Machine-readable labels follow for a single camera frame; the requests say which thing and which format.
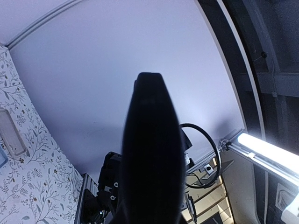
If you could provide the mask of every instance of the blue object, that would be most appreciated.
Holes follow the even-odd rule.
[[[7,163],[8,157],[6,156],[4,150],[0,147],[0,168]]]

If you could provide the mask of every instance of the black cable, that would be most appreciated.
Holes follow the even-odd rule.
[[[217,150],[217,147],[213,141],[213,139],[210,137],[210,135],[204,130],[202,129],[201,127],[198,127],[197,125],[194,125],[194,124],[181,124],[180,125],[181,128],[183,127],[191,127],[191,128],[194,128],[196,129],[197,131],[199,131],[200,133],[202,133],[206,139],[210,142],[214,152],[215,152],[215,155],[216,155],[216,163],[217,163],[217,169],[216,169],[216,173],[215,173],[215,176],[213,177],[213,179],[207,183],[207,184],[204,184],[202,186],[192,186],[192,185],[189,185],[186,183],[186,186],[188,186],[189,188],[193,188],[193,189],[202,189],[202,188],[209,188],[211,187],[215,181],[217,180],[218,176],[220,175],[220,168],[221,168],[221,158],[220,158],[220,154],[219,154],[219,151]]]
[[[188,174],[187,176],[196,176],[198,182],[199,182],[201,185],[203,185],[203,183],[200,181],[200,178],[199,178],[195,173],[190,173],[190,174]]]

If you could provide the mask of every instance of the white backdrop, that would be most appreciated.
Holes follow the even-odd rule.
[[[86,0],[12,50],[33,104],[61,149],[97,181],[119,152],[133,83],[160,72],[181,123],[218,139],[243,127],[220,54],[193,0]],[[190,132],[200,151],[203,138]]]

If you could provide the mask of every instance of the blue container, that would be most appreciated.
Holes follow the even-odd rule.
[[[4,150],[0,147],[0,168],[7,163],[8,157],[6,156]]]

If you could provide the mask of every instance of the leaf pattern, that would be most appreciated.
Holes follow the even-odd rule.
[[[27,152],[13,158],[0,137],[8,162],[0,169],[0,224],[70,224],[74,222],[82,177],[73,167],[35,107],[0,46],[0,107],[7,109]]]

